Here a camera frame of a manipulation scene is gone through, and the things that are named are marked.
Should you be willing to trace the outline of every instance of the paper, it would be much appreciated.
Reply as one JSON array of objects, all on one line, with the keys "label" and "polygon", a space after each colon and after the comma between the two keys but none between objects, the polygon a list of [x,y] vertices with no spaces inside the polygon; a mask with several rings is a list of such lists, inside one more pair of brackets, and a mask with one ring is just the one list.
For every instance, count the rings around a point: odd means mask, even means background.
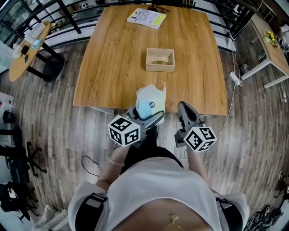
[{"label": "paper", "polygon": [[165,14],[154,12],[147,9],[137,8],[130,17],[127,18],[129,23],[137,23],[154,29],[158,29],[166,18]]}]

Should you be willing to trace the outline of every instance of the open wooden box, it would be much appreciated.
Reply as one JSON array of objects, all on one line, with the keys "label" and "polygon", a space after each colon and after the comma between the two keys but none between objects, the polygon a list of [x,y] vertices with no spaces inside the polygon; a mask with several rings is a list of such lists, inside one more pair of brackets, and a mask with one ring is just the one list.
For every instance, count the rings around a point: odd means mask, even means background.
[{"label": "open wooden box", "polygon": [[175,70],[175,52],[172,49],[147,48],[146,70],[173,72]]}]

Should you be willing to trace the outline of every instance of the white box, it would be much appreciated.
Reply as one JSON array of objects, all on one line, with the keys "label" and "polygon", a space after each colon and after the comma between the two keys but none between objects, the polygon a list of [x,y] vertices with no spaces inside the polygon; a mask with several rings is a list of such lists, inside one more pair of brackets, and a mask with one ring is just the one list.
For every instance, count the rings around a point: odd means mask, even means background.
[{"label": "white box", "polygon": [[109,137],[126,147],[140,140],[140,126],[117,115],[108,125]]},{"label": "white box", "polygon": [[184,138],[195,152],[208,150],[216,140],[217,137],[211,127],[192,127]]}]

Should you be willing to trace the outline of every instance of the blue object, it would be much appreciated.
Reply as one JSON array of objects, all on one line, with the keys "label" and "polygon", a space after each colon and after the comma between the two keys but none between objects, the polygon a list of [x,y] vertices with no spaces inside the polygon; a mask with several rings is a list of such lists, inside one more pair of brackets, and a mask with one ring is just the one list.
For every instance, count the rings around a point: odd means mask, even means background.
[{"label": "blue object", "polygon": [[41,42],[42,42],[42,39],[36,39],[33,43],[32,50],[35,50],[36,48],[38,48]]}]

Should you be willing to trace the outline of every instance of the power adapter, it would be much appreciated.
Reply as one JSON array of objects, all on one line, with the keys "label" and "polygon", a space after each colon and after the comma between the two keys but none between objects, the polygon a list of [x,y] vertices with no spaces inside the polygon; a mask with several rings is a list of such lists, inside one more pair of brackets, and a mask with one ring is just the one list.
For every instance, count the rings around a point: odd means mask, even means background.
[{"label": "power adapter", "polygon": [[235,73],[234,73],[234,72],[231,72],[231,73],[230,73],[230,76],[231,76],[232,80],[234,80],[234,82],[235,82],[238,86],[240,86],[241,81],[238,79],[238,77],[235,75]]}]

